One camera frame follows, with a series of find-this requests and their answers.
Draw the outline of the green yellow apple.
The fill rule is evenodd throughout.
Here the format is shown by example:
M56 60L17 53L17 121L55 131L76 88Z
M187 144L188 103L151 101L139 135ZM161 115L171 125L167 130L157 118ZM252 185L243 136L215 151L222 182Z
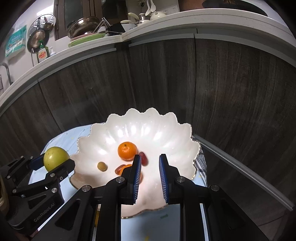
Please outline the green yellow apple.
M68 159L70 159L70 156L64 149L60 147L51 147L46 150L43 162L46 170L50 172Z

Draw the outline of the red grape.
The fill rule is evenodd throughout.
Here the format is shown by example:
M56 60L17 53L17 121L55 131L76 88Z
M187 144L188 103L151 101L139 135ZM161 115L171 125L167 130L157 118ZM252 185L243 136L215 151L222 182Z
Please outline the red grape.
M139 152L139 156L140 156L140 158L141 158L142 165L143 165L143 166L147 166L148 163L149 163L149 161L148 161L148 159L147 159L146 154L145 154L144 152Z
M115 173L120 176L121 175L121 170L122 168L125 167L125 164L122 164L120 166L118 166L116 169L115 169Z

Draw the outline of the front orange mandarin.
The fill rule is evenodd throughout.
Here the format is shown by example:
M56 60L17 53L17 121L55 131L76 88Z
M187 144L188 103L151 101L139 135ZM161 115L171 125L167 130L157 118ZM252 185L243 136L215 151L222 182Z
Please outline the front orange mandarin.
M126 168L131 167L131 166L132 166L132 164L127 164L127 165L125 165L125 166L122 168L122 171L123 171L124 169L126 169Z

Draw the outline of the orange mandarin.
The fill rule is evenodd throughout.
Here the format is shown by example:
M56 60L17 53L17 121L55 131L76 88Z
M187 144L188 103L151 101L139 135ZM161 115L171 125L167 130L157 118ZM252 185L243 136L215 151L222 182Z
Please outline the orange mandarin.
M131 167L131 166L132 166L132 164L127 164L127 165L125 165L125 166L122 168L122 171L123 171L124 169L126 169L126 168Z
M137 146L132 142L123 142L118 146L118 155L124 161L132 161L138 153Z

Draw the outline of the small brown longan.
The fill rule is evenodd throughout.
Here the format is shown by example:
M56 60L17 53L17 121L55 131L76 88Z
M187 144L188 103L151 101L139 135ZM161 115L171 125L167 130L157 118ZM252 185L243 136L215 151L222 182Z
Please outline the small brown longan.
M104 163L104 162L99 162L98 164L97 164L97 168L100 170L100 171L102 171L102 172L105 172L106 170L107 170L107 165L106 165L106 163Z

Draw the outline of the white scalloped gold-rimmed bowl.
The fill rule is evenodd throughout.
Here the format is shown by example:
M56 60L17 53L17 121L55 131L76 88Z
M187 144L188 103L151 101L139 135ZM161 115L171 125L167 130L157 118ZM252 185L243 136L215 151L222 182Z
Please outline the white scalloped gold-rimmed bowl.
M194 179L197 175L195 161L201 146L192 138L191 125L179 123L174 113L161 115L155 108L141 113L131 108L125 115L111 114L105 123L94 123L89 135L78 138L78 151L71 156L75 169L70 183L76 189L84 185L95 188L116 178L115 169L128 164L117 152L123 142L134 143L139 152L146 154L149 163L142 167L136 203L121 208L122 218L165 207L159 174L161 154L166 154L168 163L182 176ZM106 163L105 172L97 168L99 162Z

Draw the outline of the light blue patterned tablecloth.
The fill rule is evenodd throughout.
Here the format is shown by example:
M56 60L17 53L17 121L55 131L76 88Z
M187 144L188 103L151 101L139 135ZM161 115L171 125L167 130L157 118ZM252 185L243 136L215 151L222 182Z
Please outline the light blue patterned tablecloth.
M44 147L41 154L45 153L50 147L61 147L68 154L75 154L78 151L77 140L90 134L91 125L79 126L61 133L51 139ZM194 183L201 186L207 186L206 181L206 162L203 151L198 155L195 165L200 168ZM46 175L44 167L33 171L30 176L29 184L43 180ZM67 177L61 182L62 196L65 203L77 192ZM180 235L180 208L179 205L169 205L158 211L147 211L133 218L121 220L121 238L122 240L179 240Z

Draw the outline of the metal faucet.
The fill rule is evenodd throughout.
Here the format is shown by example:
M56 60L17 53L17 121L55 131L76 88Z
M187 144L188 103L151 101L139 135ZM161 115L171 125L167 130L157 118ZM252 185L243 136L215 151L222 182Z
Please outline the metal faucet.
M4 68L6 69L6 74L8 76L8 82L9 82L9 85L12 85L12 80L11 80L11 76L10 76L10 71L9 71L9 66L7 63L3 62L3 63L0 63L0 66L4 66Z

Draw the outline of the blue pump bottle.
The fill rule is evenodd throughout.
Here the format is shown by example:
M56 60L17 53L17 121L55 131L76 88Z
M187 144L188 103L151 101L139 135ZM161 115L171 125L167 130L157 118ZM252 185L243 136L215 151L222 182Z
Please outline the blue pump bottle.
M50 47L49 48L49 54L50 54L50 56L53 56L53 55L56 54L56 52L54 51L53 47Z

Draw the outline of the teal tissue package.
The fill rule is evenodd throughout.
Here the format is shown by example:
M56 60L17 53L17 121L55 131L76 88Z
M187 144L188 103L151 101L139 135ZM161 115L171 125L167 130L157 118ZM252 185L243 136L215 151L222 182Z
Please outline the teal tissue package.
M10 35L5 48L5 58L11 59L22 52L26 47L27 26L19 28Z

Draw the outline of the green plastic basin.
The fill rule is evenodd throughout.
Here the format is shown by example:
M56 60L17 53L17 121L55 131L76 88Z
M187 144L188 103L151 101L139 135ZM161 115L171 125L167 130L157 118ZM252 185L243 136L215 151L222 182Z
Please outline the green plastic basin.
M77 45L85 43L85 42L89 42L89 41L92 41L92 40L104 38L105 36L106 36L106 33L95 33L93 35L88 35L86 37L82 37L82 38L76 39L74 41L71 41L68 44L68 47L69 48L74 47L74 46L77 46Z

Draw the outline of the hanging steamer rack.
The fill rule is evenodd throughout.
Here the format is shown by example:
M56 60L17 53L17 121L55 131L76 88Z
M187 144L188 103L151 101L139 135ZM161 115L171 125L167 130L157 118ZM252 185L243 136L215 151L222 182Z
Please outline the hanging steamer rack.
M49 33L53 30L56 23L56 18L52 14L44 14L36 18L30 25L28 30L28 37L37 29L43 29Z

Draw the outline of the stainless steel pot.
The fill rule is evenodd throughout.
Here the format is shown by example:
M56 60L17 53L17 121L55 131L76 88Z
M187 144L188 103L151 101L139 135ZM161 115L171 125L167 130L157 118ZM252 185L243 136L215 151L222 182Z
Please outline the stainless steel pot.
M99 23L100 19L95 16L88 16L72 21L67 25L67 36L72 39L84 34L93 33Z

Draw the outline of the cream small saucepan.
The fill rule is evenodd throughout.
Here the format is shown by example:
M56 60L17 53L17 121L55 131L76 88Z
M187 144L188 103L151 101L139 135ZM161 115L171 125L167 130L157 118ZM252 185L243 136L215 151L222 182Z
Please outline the cream small saucepan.
M122 20L121 24L135 24L137 26L148 23L150 21L149 16L146 16L145 13L140 13L138 15L134 13L128 13L128 16L131 17L131 20Z

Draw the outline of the cream ceramic teapot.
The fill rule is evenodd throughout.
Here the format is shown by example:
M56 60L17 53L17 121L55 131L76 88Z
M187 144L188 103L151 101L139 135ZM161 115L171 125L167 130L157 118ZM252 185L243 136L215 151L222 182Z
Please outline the cream ceramic teapot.
M167 13L165 13L163 11L155 11L155 12L151 13L150 20L151 21L156 20L156 19L165 17L166 15L167 15Z

